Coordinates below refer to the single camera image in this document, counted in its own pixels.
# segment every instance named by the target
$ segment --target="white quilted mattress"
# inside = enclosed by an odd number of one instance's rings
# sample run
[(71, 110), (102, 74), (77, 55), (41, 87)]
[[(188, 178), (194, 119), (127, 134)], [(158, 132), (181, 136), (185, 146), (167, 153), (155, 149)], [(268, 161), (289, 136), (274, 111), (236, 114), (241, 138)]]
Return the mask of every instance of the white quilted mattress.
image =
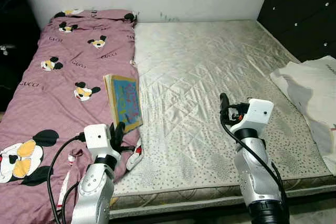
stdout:
[[(144, 158), (116, 184), (115, 217), (239, 196), (235, 142), (219, 122), (221, 92), (231, 103), (253, 97), (275, 104), (261, 137), (282, 178), (299, 185), (288, 190), (332, 178), (302, 115), (269, 77), (297, 60), (255, 21), (139, 23), (135, 36)], [(223, 188), (235, 188), (234, 195)]]

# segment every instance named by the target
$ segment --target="colorful book cover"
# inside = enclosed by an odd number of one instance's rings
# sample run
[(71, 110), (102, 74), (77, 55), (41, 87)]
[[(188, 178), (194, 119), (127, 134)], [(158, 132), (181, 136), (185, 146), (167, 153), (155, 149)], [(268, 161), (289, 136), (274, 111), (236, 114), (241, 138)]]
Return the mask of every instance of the colorful book cover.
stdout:
[(143, 124), (139, 89), (135, 79), (107, 74), (104, 82), (110, 102), (114, 127), (125, 123), (125, 133)]

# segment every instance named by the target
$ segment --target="white cloth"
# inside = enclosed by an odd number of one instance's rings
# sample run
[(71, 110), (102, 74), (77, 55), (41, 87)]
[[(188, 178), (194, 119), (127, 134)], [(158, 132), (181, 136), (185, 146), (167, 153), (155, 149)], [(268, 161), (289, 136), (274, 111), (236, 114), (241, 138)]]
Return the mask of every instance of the white cloth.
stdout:
[(326, 166), (336, 176), (336, 59), (289, 62), (270, 76), (306, 119)]

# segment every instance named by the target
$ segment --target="pink bedsheet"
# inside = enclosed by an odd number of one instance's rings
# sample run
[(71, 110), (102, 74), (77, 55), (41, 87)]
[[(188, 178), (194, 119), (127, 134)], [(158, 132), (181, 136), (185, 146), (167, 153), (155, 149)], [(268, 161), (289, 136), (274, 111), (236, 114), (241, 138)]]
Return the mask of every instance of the pink bedsheet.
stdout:
[[(41, 33), (38, 50), (0, 123), (1, 223), (53, 219), (46, 174), (56, 151), (87, 125), (111, 124), (104, 74), (139, 79), (130, 64), (135, 25), (130, 11), (75, 10), (57, 16)], [(134, 130), (122, 145), (135, 146), (138, 139)], [(122, 153), (116, 180), (125, 173), (131, 154)], [(67, 173), (69, 188), (91, 162), (85, 143), (75, 141), (63, 150), (51, 177), (56, 204)], [(72, 192), (67, 216), (74, 204)]]

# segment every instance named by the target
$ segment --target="blue book page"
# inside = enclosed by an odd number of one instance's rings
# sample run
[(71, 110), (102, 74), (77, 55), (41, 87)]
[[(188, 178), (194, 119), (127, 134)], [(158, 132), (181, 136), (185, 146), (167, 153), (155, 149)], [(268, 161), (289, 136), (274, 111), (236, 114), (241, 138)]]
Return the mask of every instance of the blue book page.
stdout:
[(119, 122), (124, 122), (126, 127), (133, 124), (137, 127), (142, 124), (136, 82), (114, 79), (113, 86)]

